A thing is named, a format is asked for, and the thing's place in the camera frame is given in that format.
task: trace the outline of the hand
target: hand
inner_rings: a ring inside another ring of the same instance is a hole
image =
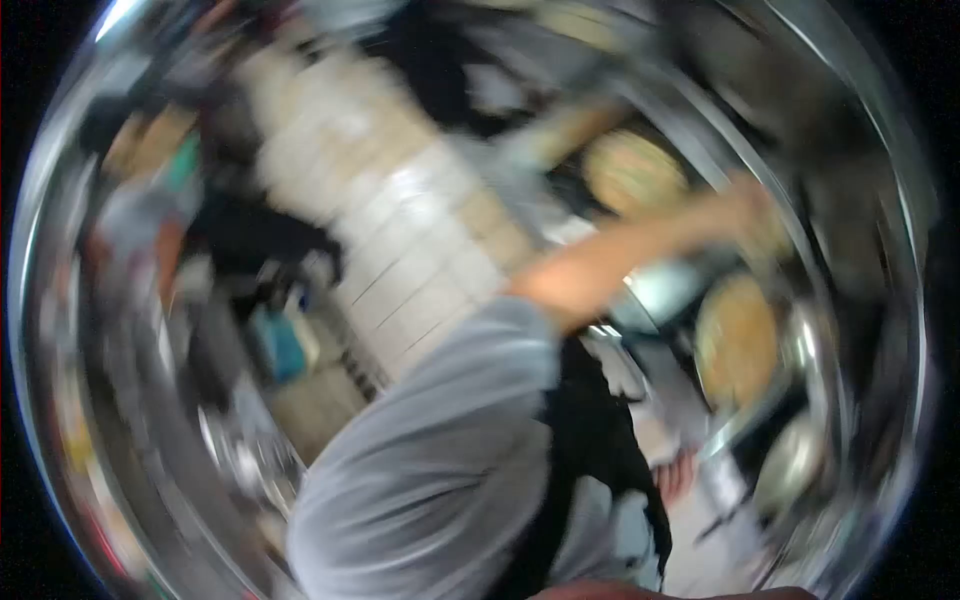
[[[727,189],[705,194],[694,208],[709,238],[742,245],[781,227],[773,198],[754,176],[736,172],[730,181]]]
[[[681,450],[668,465],[654,467],[654,484],[660,490],[660,498],[667,509],[682,500],[693,487],[696,475],[695,455],[696,452]]]

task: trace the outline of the blue object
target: blue object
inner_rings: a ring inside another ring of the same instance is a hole
[[[277,383],[290,381],[306,369],[303,348],[283,313],[271,313],[259,306],[251,315],[250,327],[267,372]]]

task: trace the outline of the grey sleeve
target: grey sleeve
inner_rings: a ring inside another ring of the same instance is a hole
[[[472,597],[540,504],[557,340],[497,298],[347,425],[310,468],[287,554],[312,599]]]
[[[494,411],[534,416],[556,383],[556,333],[532,302],[497,297],[455,328],[331,443],[347,460]]]

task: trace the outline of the person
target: person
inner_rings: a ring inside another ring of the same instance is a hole
[[[691,461],[649,468],[575,334],[633,269],[748,239],[771,210],[756,180],[735,175],[515,275],[308,471],[287,534],[307,596],[664,598],[665,504],[689,487]]]

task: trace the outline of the teal item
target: teal item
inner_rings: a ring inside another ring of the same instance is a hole
[[[200,136],[195,132],[190,133],[167,165],[166,183],[171,190],[181,191],[197,171],[199,153]]]
[[[272,313],[259,306],[251,315],[250,327],[260,345],[264,366],[274,381],[286,383],[306,369],[303,348],[283,313]]]

